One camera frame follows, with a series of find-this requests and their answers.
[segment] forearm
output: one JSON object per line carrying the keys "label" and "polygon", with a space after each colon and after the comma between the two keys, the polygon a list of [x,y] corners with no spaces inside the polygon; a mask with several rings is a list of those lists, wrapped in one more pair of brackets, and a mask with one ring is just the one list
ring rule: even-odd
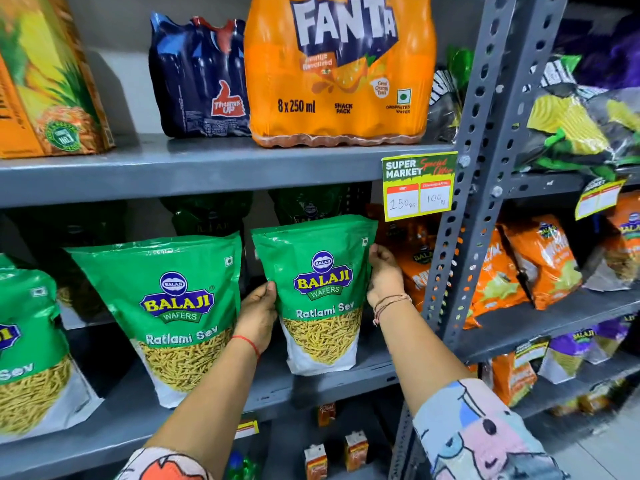
{"label": "forearm", "polygon": [[145,446],[199,461],[221,479],[255,373],[257,358],[244,340],[231,340],[200,384]]}
{"label": "forearm", "polygon": [[380,328],[412,415],[437,391],[471,373],[437,338],[409,301],[386,307]]}

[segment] tiled floor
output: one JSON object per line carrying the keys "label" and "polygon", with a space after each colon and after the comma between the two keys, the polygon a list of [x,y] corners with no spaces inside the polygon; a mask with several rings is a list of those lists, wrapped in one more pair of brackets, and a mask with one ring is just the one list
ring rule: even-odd
{"label": "tiled floor", "polygon": [[622,412],[602,433],[554,455],[573,480],[632,480],[638,478],[640,405]]}

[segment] bolt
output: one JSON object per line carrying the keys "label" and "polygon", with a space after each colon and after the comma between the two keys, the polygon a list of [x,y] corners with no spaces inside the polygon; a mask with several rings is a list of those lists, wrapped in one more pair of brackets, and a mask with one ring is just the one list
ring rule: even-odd
{"label": "bolt", "polygon": [[469,163],[471,163],[471,157],[469,155],[462,155],[458,159],[458,165],[460,165],[460,167],[462,167],[462,168],[468,167]]}

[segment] orange fanta bottle pack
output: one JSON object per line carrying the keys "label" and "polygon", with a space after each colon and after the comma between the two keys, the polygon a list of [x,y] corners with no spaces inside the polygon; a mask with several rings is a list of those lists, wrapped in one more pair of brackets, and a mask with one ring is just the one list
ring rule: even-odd
{"label": "orange fanta bottle pack", "polygon": [[431,0],[252,0],[244,49],[262,146],[410,144],[424,134]]}

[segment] printed sleeve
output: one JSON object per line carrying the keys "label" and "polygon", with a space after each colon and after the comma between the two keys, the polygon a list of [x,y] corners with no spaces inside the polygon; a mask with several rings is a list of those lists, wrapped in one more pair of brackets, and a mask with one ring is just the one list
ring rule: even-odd
{"label": "printed sleeve", "polygon": [[520,416],[480,379],[438,391],[413,420],[435,480],[568,478]]}
{"label": "printed sleeve", "polygon": [[193,458],[166,448],[137,450],[115,480],[213,480]]}

